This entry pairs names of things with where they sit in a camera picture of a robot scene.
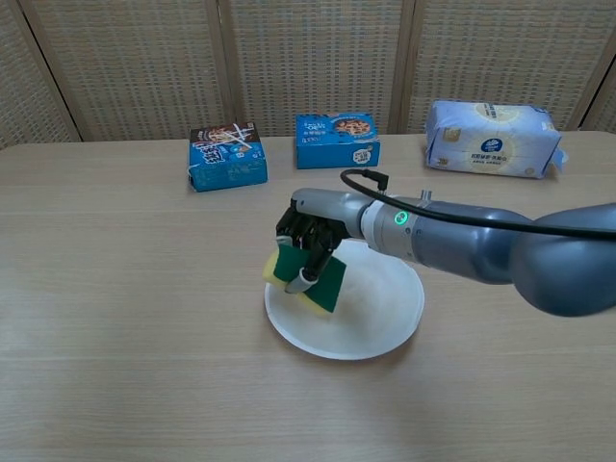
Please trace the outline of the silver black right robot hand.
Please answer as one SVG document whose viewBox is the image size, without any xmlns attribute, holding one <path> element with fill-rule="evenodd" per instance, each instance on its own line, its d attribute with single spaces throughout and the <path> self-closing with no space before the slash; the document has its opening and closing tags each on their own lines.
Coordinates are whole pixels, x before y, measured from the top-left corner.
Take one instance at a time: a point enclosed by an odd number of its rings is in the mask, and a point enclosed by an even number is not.
<svg viewBox="0 0 616 462">
<path fill-rule="evenodd" d="M 307 262 L 285 287 L 288 294 L 307 291 L 318 281 L 334 250 L 345 239 L 361 239 L 361 217 L 372 201 L 358 192 L 303 188 L 275 226 L 279 244 L 306 249 Z"/>
</svg>

